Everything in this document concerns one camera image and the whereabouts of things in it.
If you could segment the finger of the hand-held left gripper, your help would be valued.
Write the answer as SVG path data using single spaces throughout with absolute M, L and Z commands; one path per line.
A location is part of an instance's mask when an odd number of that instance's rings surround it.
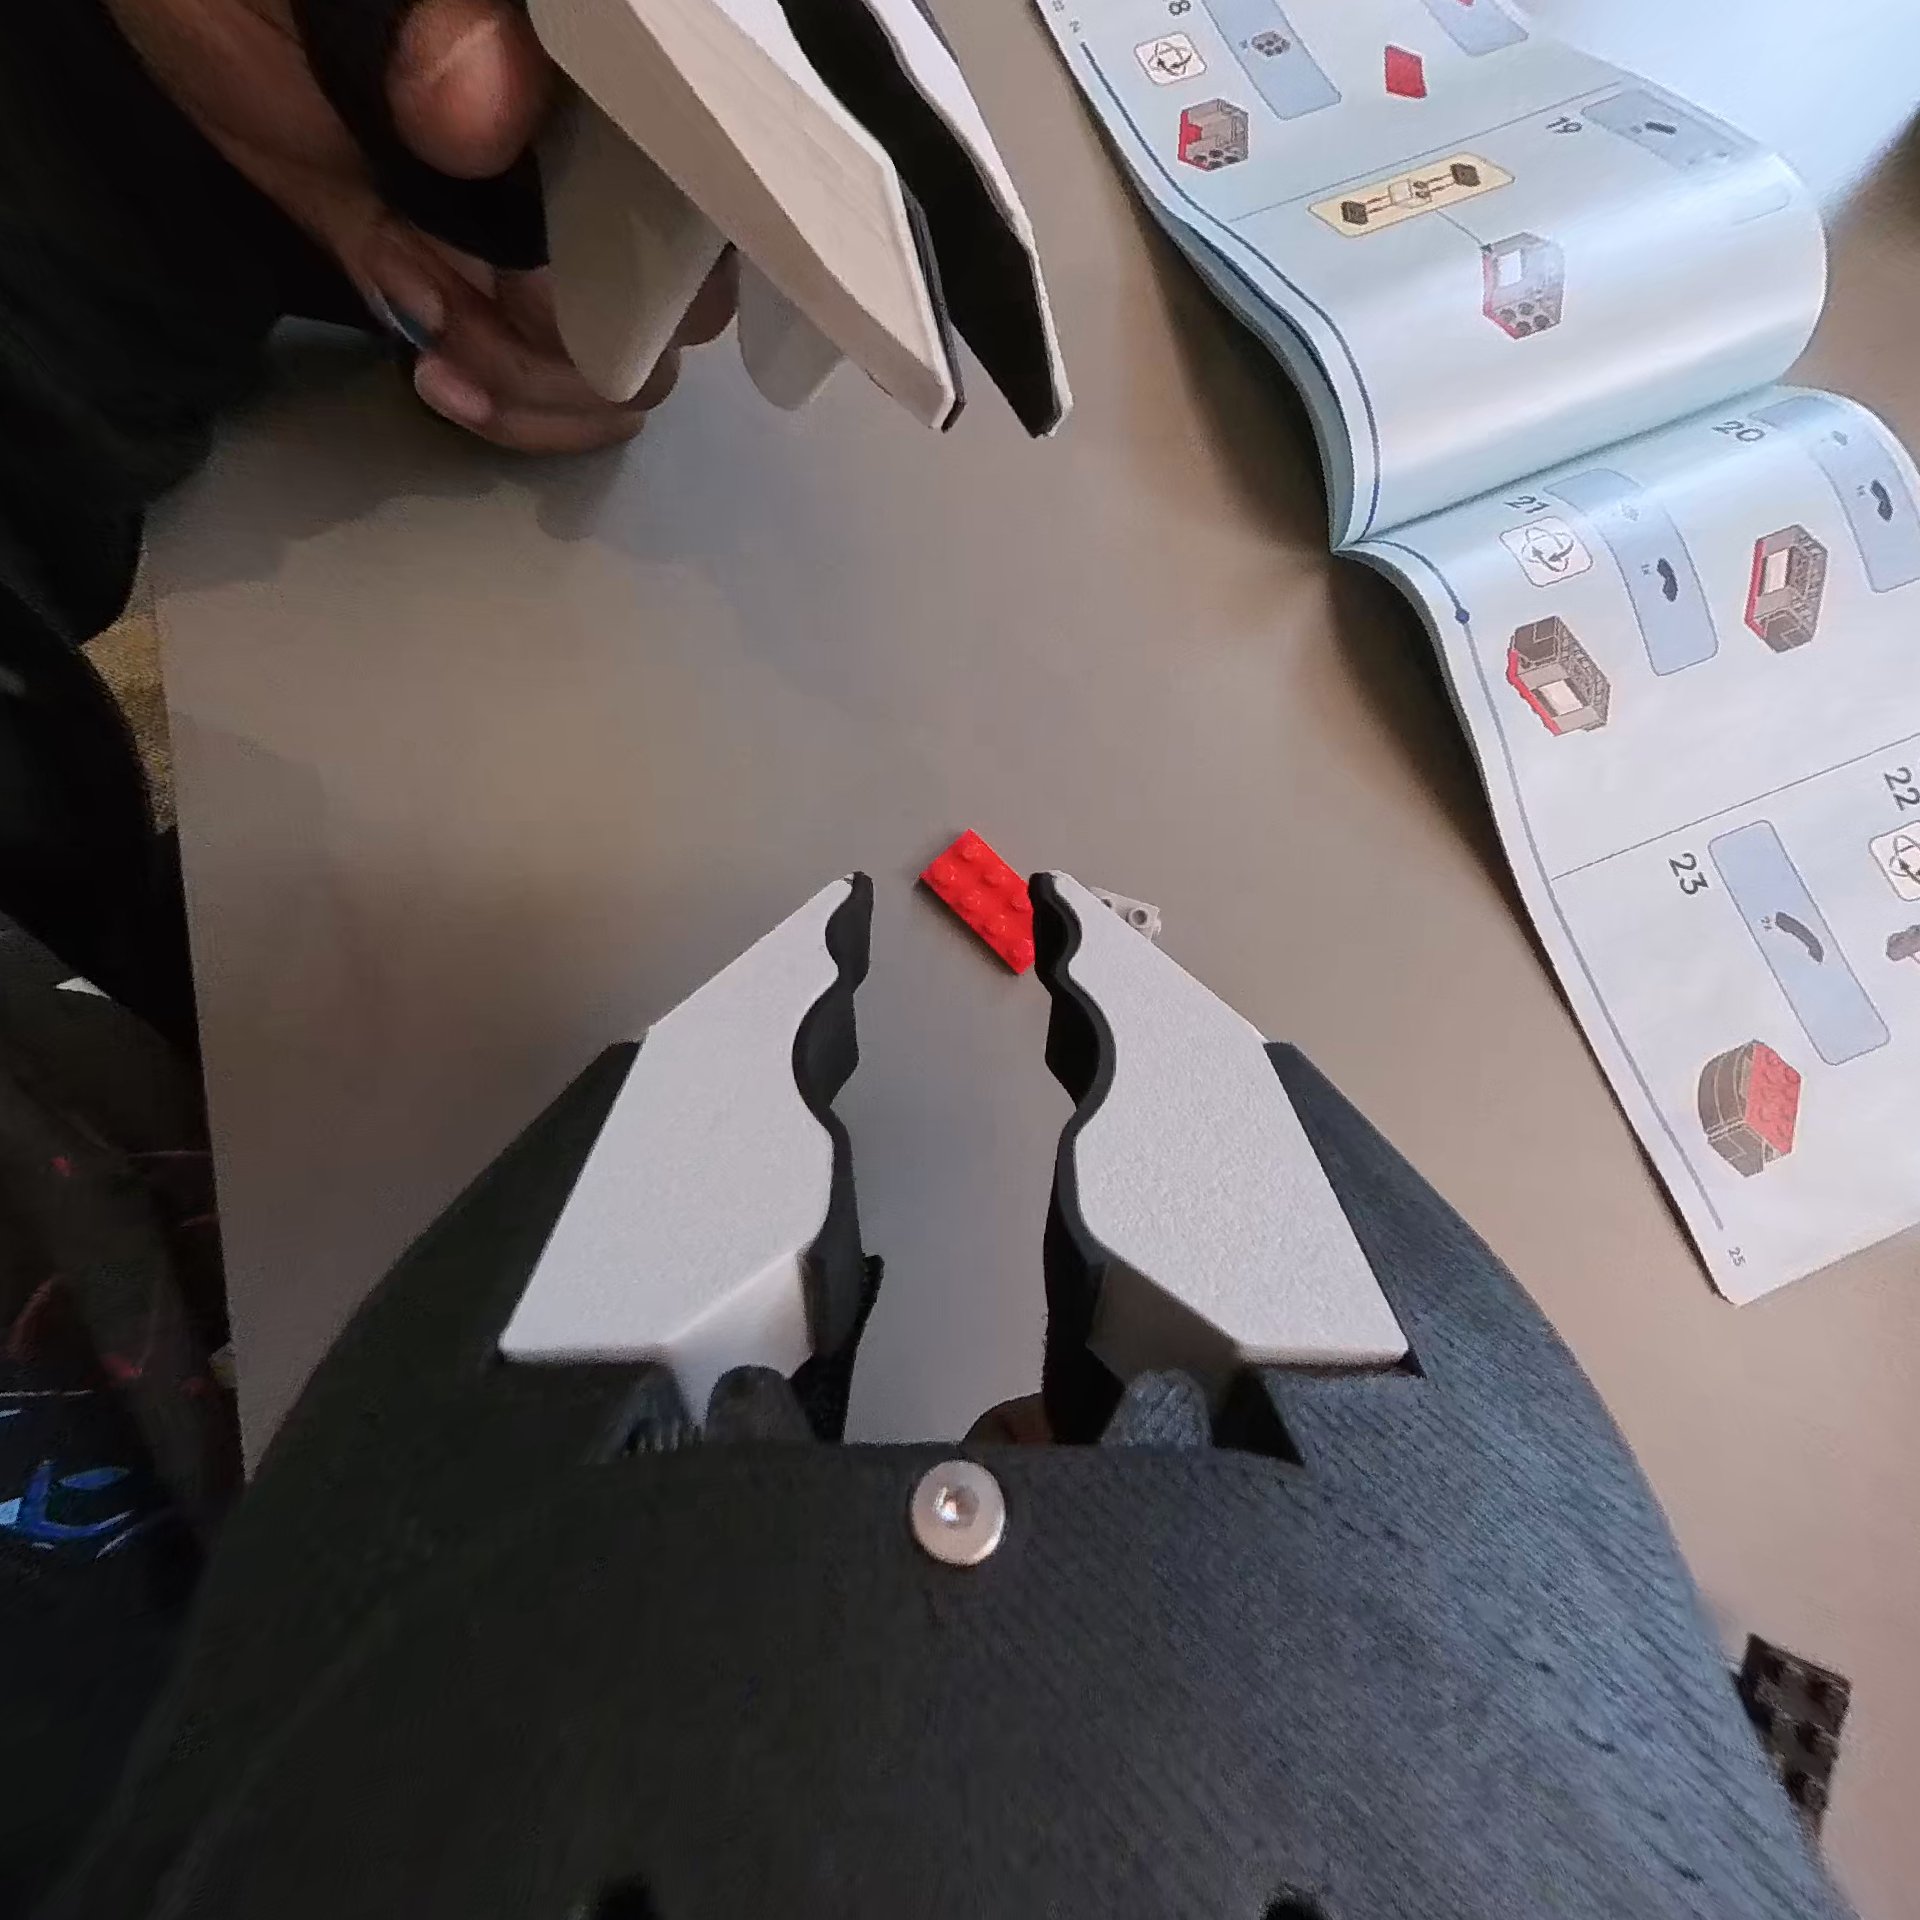
M 960 376 L 894 161 L 834 95 L 781 3 L 531 3 L 568 81 L 745 262 L 914 419 Z
M 946 35 L 923 3 L 819 3 L 819 71 L 923 215 L 939 307 L 1033 437 L 1072 393 L 1036 233 Z

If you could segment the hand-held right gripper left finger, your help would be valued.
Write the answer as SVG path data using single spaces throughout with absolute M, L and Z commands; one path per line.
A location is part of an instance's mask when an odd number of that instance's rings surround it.
M 866 1295 L 854 995 L 874 883 L 842 875 L 637 1046 L 500 1334 L 513 1362 L 653 1362 L 693 1412 L 724 1373 L 853 1349 Z

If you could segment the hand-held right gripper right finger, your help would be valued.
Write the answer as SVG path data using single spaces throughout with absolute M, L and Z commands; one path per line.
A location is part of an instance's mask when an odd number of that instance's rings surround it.
M 1382 1371 L 1411 1339 L 1260 1027 L 1065 872 L 1028 883 L 1069 1092 L 1043 1235 L 1048 1414 L 1180 1371 Z

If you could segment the red toy brick plate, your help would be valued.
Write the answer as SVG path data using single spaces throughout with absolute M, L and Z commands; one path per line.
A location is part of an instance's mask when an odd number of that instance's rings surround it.
M 976 830 L 963 830 L 932 856 L 920 883 L 1012 974 L 1034 968 L 1039 947 L 1028 879 Z

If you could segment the brick instruction booklet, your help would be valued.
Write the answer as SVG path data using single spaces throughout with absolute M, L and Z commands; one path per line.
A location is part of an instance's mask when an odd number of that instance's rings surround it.
M 1036 3 L 1421 612 L 1571 1008 L 1734 1303 L 1917 1226 L 1918 513 L 1786 373 L 1782 155 L 1516 3 Z

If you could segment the toy brick truck model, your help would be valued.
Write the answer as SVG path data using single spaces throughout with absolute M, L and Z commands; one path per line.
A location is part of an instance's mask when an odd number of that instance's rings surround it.
M 1750 1633 L 1736 1691 L 1793 1810 L 1816 1838 L 1833 1803 L 1833 1777 L 1855 1683 L 1833 1667 Z

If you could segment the person's left forearm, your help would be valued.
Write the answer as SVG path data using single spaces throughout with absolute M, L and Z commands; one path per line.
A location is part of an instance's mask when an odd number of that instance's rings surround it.
M 4 619 L 81 645 L 123 614 L 149 510 L 285 319 L 372 330 L 105 3 L 4 3 Z

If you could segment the grey desk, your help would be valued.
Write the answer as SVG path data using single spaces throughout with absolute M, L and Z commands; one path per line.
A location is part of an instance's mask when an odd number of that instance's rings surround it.
M 157 515 L 236 1379 L 262 1452 L 398 1254 L 607 1044 L 876 879 L 839 1104 L 884 1283 L 853 1431 L 1041 1381 L 1045 992 L 919 888 L 979 830 L 1165 914 L 1532 1290 L 1727 1639 L 1849 1675 L 1825 1853 L 1917 1915 L 1917 1237 L 1722 1302 L 1539 950 L 1426 630 L 1335 561 L 1280 372 L 1121 180 L 1033 3 L 939 3 L 1072 414 L 802 412 L 732 339 L 523 460 L 291 330 Z

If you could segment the person's left hand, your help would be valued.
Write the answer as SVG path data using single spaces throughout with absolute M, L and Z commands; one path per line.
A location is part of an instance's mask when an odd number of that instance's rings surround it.
M 565 348 L 553 275 L 500 272 L 387 201 L 324 100 L 291 3 L 114 1 L 109 12 L 211 146 L 414 348 L 420 402 L 484 441 L 537 457 L 631 441 L 673 392 L 684 349 L 732 321 L 736 273 L 724 257 L 637 395 L 605 398 Z M 406 8 L 383 88 L 420 161 L 486 180 L 533 144 L 557 77 L 515 3 L 429 1 Z

